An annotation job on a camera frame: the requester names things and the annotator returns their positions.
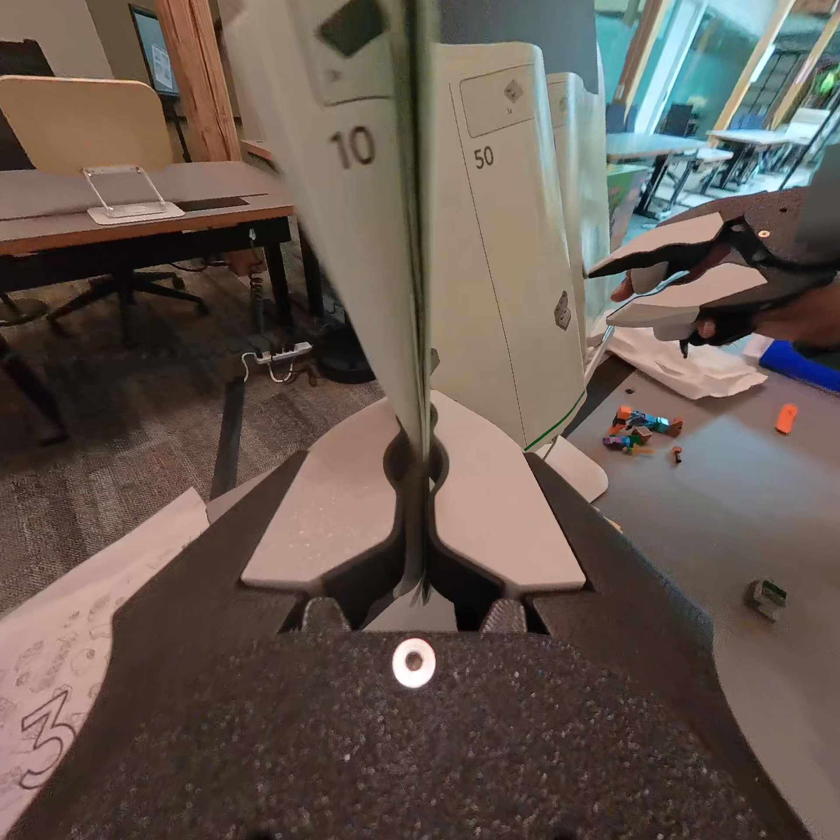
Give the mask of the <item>white wooden book stand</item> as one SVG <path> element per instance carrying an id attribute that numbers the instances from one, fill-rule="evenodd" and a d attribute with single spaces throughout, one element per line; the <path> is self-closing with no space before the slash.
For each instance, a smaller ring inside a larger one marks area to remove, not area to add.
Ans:
<path id="1" fill-rule="evenodd" d="M 136 80 L 2 76 L 1 107 L 36 170 L 81 176 L 104 227 L 177 218 L 151 172 L 174 161 L 161 101 Z"/>
<path id="2" fill-rule="evenodd" d="M 588 386 L 593 374 L 602 362 L 614 333 L 614 327 L 608 325 L 596 344 L 593 344 L 584 357 L 584 385 Z M 554 436 L 550 442 L 537 449 L 537 456 L 560 475 L 587 502 L 593 503 L 606 493 L 608 478 L 602 467 L 585 455 L 562 435 Z"/>

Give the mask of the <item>white power strip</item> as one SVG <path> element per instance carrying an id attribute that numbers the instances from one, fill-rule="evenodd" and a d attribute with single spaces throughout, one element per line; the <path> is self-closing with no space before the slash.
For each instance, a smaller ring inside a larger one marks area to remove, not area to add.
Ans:
<path id="1" fill-rule="evenodd" d="M 240 360 L 244 367 L 243 383 L 246 383 L 250 375 L 250 362 L 254 366 L 265 367 L 269 378 L 277 385 L 290 383 L 297 375 L 296 363 L 308 356 L 313 351 L 310 342 L 297 342 L 290 350 L 264 350 L 261 352 L 248 351 L 241 354 Z M 275 372 L 276 365 L 284 365 L 286 371 L 283 375 Z"/>

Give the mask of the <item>black round base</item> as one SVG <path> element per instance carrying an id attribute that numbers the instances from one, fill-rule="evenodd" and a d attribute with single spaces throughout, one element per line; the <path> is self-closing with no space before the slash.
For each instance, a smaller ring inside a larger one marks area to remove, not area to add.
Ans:
<path id="1" fill-rule="evenodd" d="M 359 385 L 375 380 L 350 322 L 326 329 L 313 341 L 312 351 L 318 370 L 331 382 Z"/>

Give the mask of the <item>wood-edged office desk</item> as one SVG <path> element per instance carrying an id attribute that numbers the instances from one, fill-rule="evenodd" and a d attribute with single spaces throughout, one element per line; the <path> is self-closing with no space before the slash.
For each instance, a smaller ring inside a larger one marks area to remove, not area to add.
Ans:
<path id="1" fill-rule="evenodd" d="M 296 213 L 279 177 L 244 162 L 171 164 L 152 171 L 166 200 L 185 215 L 104 227 L 85 209 L 81 176 L 4 171 L 1 291 L 34 290 L 119 270 L 262 249 L 280 326 L 292 315 L 281 245 Z"/>

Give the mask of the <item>toy brick instruction booklet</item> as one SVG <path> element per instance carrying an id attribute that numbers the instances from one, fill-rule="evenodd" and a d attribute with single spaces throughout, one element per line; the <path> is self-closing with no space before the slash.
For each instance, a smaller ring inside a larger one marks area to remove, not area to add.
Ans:
<path id="1" fill-rule="evenodd" d="M 385 395 L 371 408 L 402 428 L 385 455 L 402 523 L 306 592 L 339 600 L 360 583 L 363 613 L 375 580 L 396 594 L 422 581 L 463 605 L 529 596 L 503 595 L 434 536 L 433 392 L 504 431 L 531 469 L 585 400 L 583 279 L 542 51 L 447 45 L 435 3 L 234 2 L 226 36 Z"/>

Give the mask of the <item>person's right hand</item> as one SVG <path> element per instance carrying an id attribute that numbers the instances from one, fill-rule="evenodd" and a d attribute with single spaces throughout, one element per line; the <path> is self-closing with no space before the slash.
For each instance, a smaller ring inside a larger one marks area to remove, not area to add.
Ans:
<path id="1" fill-rule="evenodd" d="M 698 276 L 683 275 L 670 282 L 689 282 Z M 809 287 L 801 294 L 768 298 L 772 284 L 767 280 L 764 294 L 759 300 L 739 304 L 716 304 L 700 311 L 692 334 L 677 341 L 683 351 L 689 346 L 709 345 L 721 347 L 734 343 L 751 334 L 772 340 L 799 343 L 807 348 L 831 350 L 838 346 L 838 277 L 819 286 Z M 641 292 L 634 287 L 634 280 L 627 276 L 611 295 L 619 308 L 630 300 L 655 290 Z"/>

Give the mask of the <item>computer monitor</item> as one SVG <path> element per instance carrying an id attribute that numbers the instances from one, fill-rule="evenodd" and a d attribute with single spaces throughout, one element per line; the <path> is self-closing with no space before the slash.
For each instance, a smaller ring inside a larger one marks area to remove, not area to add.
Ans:
<path id="1" fill-rule="evenodd" d="M 163 99 L 177 100 L 180 94 L 158 17 L 134 4 L 129 10 L 152 88 Z"/>

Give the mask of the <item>crumpled white paper bag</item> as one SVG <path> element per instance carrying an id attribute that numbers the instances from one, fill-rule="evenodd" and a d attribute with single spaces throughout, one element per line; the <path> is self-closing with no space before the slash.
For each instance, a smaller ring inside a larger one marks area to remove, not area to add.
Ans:
<path id="1" fill-rule="evenodd" d="M 726 398 L 763 385 L 768 375 L 740 355 L 699 346 L 684 356 L 677 342 L 651 329 L 614 329 L 607 349 L 672 392 L 691 401 Z"/>

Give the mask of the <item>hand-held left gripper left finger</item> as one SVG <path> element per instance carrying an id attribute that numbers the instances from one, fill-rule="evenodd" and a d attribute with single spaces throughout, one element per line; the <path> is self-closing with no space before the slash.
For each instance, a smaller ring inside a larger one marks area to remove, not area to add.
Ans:
<path id="1" fill-rule="evenodd" d="M 364 408 L 321 436 L 246 564 L 244 585 L 323 592 L 328 575 L 377 549 L 402 523 L 385 455 L 402 428 L 392 408 Z"/>

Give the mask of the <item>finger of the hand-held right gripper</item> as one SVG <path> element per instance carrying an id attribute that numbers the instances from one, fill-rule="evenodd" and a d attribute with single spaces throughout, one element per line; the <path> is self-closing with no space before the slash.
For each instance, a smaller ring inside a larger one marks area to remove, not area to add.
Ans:
<path id="1" fill-rule="evenodd" d="M 730 223 L 720 213 L 709 213 L 655 227 L 594 264 L 588 277 L 667 280 L 676 275 L 698 276 L 726 258 L 725 231 Z"/>
<path id="2" fill-rule="evenodd" d="M 703 308 L 759 300 L 767 280 L 755 268 L 725 262 L 689 282 L 670 282 L 636 297 L 606 317 L 617 329 L 651 329 L 657 340 L 686 340 Z"/>

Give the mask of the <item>white printed paper bag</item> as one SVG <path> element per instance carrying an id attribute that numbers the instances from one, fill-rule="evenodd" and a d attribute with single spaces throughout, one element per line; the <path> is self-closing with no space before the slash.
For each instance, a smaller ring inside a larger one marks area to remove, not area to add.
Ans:
<path id="1" fill-rule="evenodd" d="M 88 719 L 108 670 L 115 613 L 208 524 L 190 488 L 2 618 L 2 837 Z"/>

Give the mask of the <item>pile of colourful bricks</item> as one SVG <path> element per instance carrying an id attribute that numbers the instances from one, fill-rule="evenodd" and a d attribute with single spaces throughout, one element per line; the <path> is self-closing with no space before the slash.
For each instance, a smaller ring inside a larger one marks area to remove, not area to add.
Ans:
<path id="1" fill-rule="evenodd" d="M 655 436 L 677 438 L 682 434 L 685 419 L 682 416 L 667 418 L 648 414 L 630 406 L 620 406 L 602 438 L 605 448 L 625 455 L 651 455 L 651 441 Z"/>

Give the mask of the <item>wooden post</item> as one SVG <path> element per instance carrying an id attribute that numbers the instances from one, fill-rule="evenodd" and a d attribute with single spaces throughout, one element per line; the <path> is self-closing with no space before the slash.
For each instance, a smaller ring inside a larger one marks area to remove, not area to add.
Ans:
<path id="1" fill-rule="evenodd" d="M 156 1 L 195 161 L 242 161 L 208 1 Z"/>

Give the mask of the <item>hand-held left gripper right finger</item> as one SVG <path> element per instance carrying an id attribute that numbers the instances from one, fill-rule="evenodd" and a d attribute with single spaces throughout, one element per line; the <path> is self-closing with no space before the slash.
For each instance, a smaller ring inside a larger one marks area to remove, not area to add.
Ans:
<path id="1" fill-rule="evenodd" d="M 523 450 L 483 416 L 431 394 L 444 474 L 434 536 L 503 595 L 576 592 L 585 573 Z"/>

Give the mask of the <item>black office chair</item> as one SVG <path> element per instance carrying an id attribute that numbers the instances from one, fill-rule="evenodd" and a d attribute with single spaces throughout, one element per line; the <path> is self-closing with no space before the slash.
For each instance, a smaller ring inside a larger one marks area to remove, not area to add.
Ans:
<path id="1" fill-rule="evenodd" d="M 121 269 L 113 274 L 88 278 L 88 289 L 70 299 L 57 310 L 45 309 L 42 301 L 14 301 L 2 292 L 2 305 L 12 312 L 10 318 L 2 316 L 4 326 L 18 326 L 32 320 L 43 319 L 52 332 L 66 335 L 61 320 L 88 308 L 106 298 L 115 298 L 118 304 L 120 334 L 122 345 L 127 349 L 136 346 L 131 308 L 135 306 L 135 297 L 142 293 L 151 297 L 169 298 L 191 303 L 199 317 L 209 315 L 209 308 L 204 299 L 186 291 L 186 284 L 176 264 L 170 264 L 171 270 L 127 270 Z"/>

